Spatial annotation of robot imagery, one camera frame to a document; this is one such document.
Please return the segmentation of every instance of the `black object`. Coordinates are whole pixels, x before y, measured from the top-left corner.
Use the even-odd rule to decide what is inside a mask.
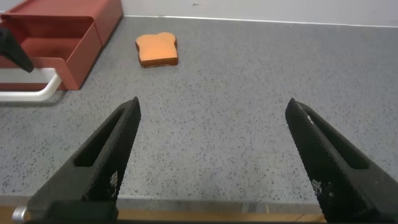
[[[0,27],[0,55],[5,56],[27,72],[33,71],[32,61],[11,31],[6,27]]]
[[[65,200],[111,202],[114,205],[140,119],[136,97],[113,111],[29,200],[27,208],[32,218],[43,218],[53,202],[58,202],[58,208],[67,206],[60,203]]]
[[[220,223],[116,220],[115,201],[138,129],[139,110],[135,98],[112,113],[29,200],[33,220],[28,223]],[[398,222],[394,179],[308,106],[291,99],[285,116],[328,222]]]
[[[328,222],[397,222],[398,183],[307,105],[286,121]]]

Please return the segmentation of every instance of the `granite countertop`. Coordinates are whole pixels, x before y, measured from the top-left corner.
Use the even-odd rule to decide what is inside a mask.
[[[141,68],[142,34],[180,64]],[[398,180],[398,29],[124,18],[80,91],[0,104],[0,195],[29,197],[121,103],[142,120],[121,198],[317,203],[288,130],[311,106]]]

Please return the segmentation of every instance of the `toy bread slice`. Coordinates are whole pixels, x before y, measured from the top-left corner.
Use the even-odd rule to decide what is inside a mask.
[[[177,40],[168,32],[146,34],[136,39],[139,63],[144,68],[177,65]]]

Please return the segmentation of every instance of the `gray countertop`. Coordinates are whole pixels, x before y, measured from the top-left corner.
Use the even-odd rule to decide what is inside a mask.
[[[172,32],[180,64],[141,68]],[[125,18],[80,91],[0,104],[1,195],[30,196],[119,104],[142,120],[120,197],[316,203],[288,130],[311,106],[398,180],[398,29]]]

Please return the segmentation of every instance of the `white wall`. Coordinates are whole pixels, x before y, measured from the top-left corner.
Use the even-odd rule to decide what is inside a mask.
[[[19,2],[21,0],[0,0],[0,11],[5,11]],[[124,14],[127,16],[210,17],[398,27],[398,0],[122,0],[122,2]]]

